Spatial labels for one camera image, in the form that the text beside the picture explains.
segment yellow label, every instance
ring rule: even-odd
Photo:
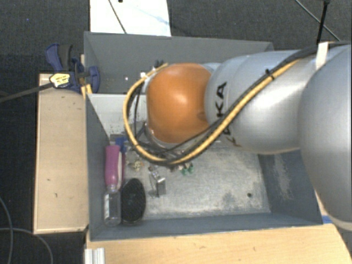
[[[70,84],[70,75],[64,73],[57,73],[50,77],[50,82],[54,84],[56,88],[65,87]]]

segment small bottle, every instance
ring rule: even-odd
[[[107,186],[104,194],[104,222],[109,227],[121,223],[121,196],[115,185]]]
[[[105,149],[104,223],[114,227],[121,222],[121,198],[119,188],[122,181],[123,158],[120,146],[111,145]]]

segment gray box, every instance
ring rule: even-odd
[[[158,169],[166,177],[167,194],[147,194],[139,224],[109,228],[103,222],[105,146],[110,135],[123,131],[123,93],[140,72],[149,70],[155,59],[223,62],[271,49],[268,42],[85,33],[85,64],[99,67],[103,92],[86,100],[91,241],[322,224],[299,151],[258,156],[226,147],[220,140],[194,160],[192,175]],[[145,118],[144,103],[142,98],[139,120]],[[147,170],[127,169],[125,176],[139,178],[146,192],[151,190]]]

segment white paper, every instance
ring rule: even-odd
[[[329,42],[323,42],[318,44],[317,57],[315,59],[316,69],[320,69],[326,63],[326,57],[328,55]]]
[[[166,0],[110,0],[128,34],[171,36]],[[92,32],[123,33],[108,0],[90,0]]]

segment black carpet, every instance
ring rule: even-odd
[[[174,36],[271,41],[275,49],[303,48],[316,41],[318,23],[293,0],[167,0]],[[322,0],[301,0],[318,18]],[[351,40],[352,0],[331,0],[326,25]],[[0,91],[37,85],[50,70],[45,48],[58,42],[83,53],[89,0],[0,0]],[[334,38],[323,32],[324,40]],[[0,196],[14,226],[32,229],[36,144],[36,95],[0,104]],[[0,208],[0,228],[7,227]],[[45,235],[55,263],[82,263],[83,234]],[[15,233],[12,263],[49,263],[45,247]],[[8,233],[0,232],[0,264],[7,263]]]

